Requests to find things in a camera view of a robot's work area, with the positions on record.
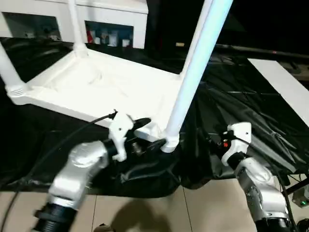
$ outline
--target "wire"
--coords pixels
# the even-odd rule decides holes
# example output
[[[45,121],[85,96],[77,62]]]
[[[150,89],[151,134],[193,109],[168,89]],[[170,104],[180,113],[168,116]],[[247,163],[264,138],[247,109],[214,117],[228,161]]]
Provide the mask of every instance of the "wire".
[[[46,161],[46,159],[48,157],[50,157],[55,151],[57,151],[59,148],[61,148],[62,145],[64,145],[68,140],[70,140],[73,136],[75,136],[76,134],[78,134],[79,132],[81,132],[82,130],[84,130],[85,128],[89,127],[92,124],[95,124],[96,122],[99,122],[101,120],[104,120],[106,118],[113,118],[116,115],[117,112],[97,118],[91,122],[88,122],[87,124],[83,125],[82,127],[78,128],[77,130],[73,131],[71,134],[69,134],[67,137],[65,137],[63,140],[61,140],[58,144],[56,144],[52,149],[50,149],[30,170],[30,172],[21,179],[20,185],[17,187],[17,189],[15,190],[15,194],[12,197],[8,207],[6,208],[5,214],[2,218],[2,225],[1,225],[1,230],[0,232],[4,232],[5,229],[5,225],[6,225],[6,221],[9,217],[10,211],[13,208],[13,205],[18,197],[18,195],[20,194],[20,192],[23,190],[23,188],[25,187],[25,185],[28,183],[29,179],[31,178],[31,176],[34,174],[34,172],[36,171],[36,169],[44,162]]]
[[[241,139],[241,138],[238,138],[238,137],[236,137],[236,136],[234,136],[234,135],[232,136],[232,138],[238,139],[238,140],[240,140],[240,141],[246,143],[247,145],[249,145],[253,150],[255,150],[258,154],[260,154],[260,155],[263,157],[263,159],[265,159],[265,161],[270,165],[271,169],[275,172],[275,174],[276,174],[276,176],[277,176],[277,178],[278,178],[279,184],[281,185],[282,190],[283,190],[283,196],[284,196],[285,201],[286,201],[286,208],[287,208],[287,210],[288,210],[288,215],[289,215],[290,221],[292,222],[292,226],[294,227],[294,230],[295,230],[296,232],[299,232],[299,231],[298,231],[298,228],[297,228],[297,225],[296,225],[296,223],[295,223],[294,217],[293,217],[293,213],[292,213],[292,209],[291,209],[291,204],[290,204],[290,200],[289,200],[289,197],[288,197],[288,193],[287,193],[286,188],[285,188],[285,186],[284,186],[284,184],[283,184],[283,180],[282,180],[281,176],[279,175],[279,172],[278,172],[278,170],[276,169],[276,167],[274,166],[274,164],[270,161],[270,159],[269,159],[265,154],[263,154],[262,152],[260,152],[260,151],[259,151],[257,148],[255,148],[254,146],[252,146],[251,143],[249,143],[249,142],[247,142],[247,141],[245,141],[245,140],[243,140],[243,139]]]
[[[289,177],[291,177],[292,179],[296,180],[298,183],[300,182],[299,180],[297,180],[296,178],[294,178],[293,176],[289,175]]]

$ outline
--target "black cloth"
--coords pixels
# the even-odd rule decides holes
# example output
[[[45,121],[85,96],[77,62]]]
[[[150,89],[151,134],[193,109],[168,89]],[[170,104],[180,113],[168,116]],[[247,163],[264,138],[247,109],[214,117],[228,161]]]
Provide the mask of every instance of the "black cloth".
[[[22,80],[29,81],[71,51],[69,43],[2,39]],[[89,48],[134,62],[179,73],[184,60],[161,59],[155,52],[89,45]],[[209,146],[231,123],[249,121],[252,145],[284,172],[307,172],[309,129],[284,99],[246,59],[211,61],[192,101],[176,151],[159,150],[113,163],[94,179],[92,193],[127,197],[162,197],[180,184],[196,189],[211,179],[233,178]],[[86,122],[34,105],[14,105],[0,87],[2,122],[0,188],[12,190],[33,164],[57,142]],[[107,129],[92,125],[39,167],[26,190],[46,191],[63,167],[70,149],[81,142],[107,138]],[[249,149],[248,154],[260,159]]]

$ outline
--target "white shelf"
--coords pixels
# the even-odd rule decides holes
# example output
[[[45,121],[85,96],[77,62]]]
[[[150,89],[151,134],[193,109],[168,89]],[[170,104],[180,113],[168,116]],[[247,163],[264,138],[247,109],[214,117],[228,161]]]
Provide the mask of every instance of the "white shelf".
[[[40,0],[67,3],[67,0]],[[76,0],[80,6],[99,7],[111,10],[129,11],[134,13],[148,14],[146,0]]]

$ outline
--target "dark background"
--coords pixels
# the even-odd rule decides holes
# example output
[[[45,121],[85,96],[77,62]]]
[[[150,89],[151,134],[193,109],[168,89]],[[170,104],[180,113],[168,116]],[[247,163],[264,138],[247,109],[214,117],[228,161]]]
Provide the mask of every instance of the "dark background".
[[[166,56],[186,51],[203,2],[147,0],[146,47],[160,49]],[[308,9],[308,1],[300,0],[234,0],[217,43],[309,55]]]

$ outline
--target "tile floor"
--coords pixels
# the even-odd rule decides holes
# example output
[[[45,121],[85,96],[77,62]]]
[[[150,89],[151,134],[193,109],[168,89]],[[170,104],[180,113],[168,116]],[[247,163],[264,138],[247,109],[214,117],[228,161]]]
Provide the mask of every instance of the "tile floor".
[[[0,217],[11,196],[11,192],[0,192]],[[35,222],[33,212],[45,198],[44,193],[22,193],[6,232],[29,231]],[[309,218],[309,208],[292,203],[292,210],[296,221]],[[256,231],[235,179],[210,181],[198,190],[179,187],[173,195],[159,199],[87,196],[71,231],[92,232],[101,223],[112,225],[117,232]]]

